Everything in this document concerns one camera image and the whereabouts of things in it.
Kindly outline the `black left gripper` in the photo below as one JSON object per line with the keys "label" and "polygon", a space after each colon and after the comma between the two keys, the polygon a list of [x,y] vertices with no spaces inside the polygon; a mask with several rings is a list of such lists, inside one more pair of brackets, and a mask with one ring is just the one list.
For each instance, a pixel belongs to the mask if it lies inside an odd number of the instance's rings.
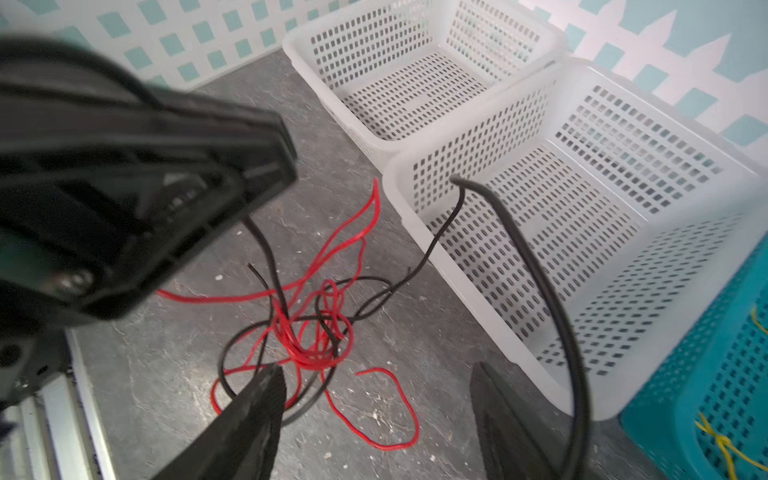
{"label": "black left gripper", "polygon": [[142,82],[64,41],[1,39],[1,403],[297,179],[275,111]]}

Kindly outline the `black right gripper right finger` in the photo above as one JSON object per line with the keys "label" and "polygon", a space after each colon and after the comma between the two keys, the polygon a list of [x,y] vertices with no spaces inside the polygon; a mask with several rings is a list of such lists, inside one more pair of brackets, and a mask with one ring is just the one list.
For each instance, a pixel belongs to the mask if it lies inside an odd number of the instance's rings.
{"label": "black right gripper right finger", "polygon": [[489,479],[574,479],[573,439],[558,437],[488,363],[473,365],[470,396]]}

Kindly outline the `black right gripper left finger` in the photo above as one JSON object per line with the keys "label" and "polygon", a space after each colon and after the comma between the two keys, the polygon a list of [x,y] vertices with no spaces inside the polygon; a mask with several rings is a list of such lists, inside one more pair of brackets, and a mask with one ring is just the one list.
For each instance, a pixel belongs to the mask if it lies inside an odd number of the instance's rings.
{"label": "black right gripper left finger", "polygon": [[268,479],[285,401],[283,369],[262,370],[154,479]]}

